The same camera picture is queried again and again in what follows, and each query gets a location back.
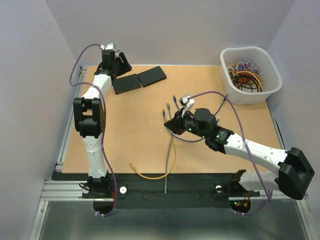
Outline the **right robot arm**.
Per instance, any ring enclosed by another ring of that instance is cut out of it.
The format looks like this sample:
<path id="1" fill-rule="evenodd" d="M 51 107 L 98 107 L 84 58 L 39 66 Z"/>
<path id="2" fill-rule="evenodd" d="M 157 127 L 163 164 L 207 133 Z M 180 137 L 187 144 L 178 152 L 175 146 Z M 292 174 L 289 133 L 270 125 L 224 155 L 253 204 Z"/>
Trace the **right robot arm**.
<path id="1" fill-rule="evenodd" d="M 244 172 L 230 182 L 231 192 L 242 195 L 246 191 L 280 191 L 294 200 L 302 200 L 315 175 L 302 150 L 277 149 L 243 139 L 241 135 L 217 124 L 216 117 L 207 108 L 194 113 L 177 111 L 164 126 L 175 135 L 184 132 L 204 139 L 207 147 L 215 152 L 236 156 L 267 169 L 266 173 Z"/>

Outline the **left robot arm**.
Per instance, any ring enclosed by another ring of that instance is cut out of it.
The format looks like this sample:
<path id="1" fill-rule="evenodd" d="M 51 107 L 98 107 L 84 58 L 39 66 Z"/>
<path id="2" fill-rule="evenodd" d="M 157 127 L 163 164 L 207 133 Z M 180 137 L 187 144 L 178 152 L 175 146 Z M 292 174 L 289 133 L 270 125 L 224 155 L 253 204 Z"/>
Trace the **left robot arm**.
<path id="1" fill-rule="evenodd" d="M 93 82 L 79 83 L 89 88 L 81 97 L 74 98 L 73 116 L 75 130 L 83 139 L 89 164 L 87 183 L 80 184 L 80 187 L 85 192 L 106 197 L 114 191 L 109 176 L 111 167 L 104 151 L 107 123 L 104 96 L 116 78 L 131 71 L 132 67 L 124 53 L 113 48 L 104 48 L 101 57 Z"/>

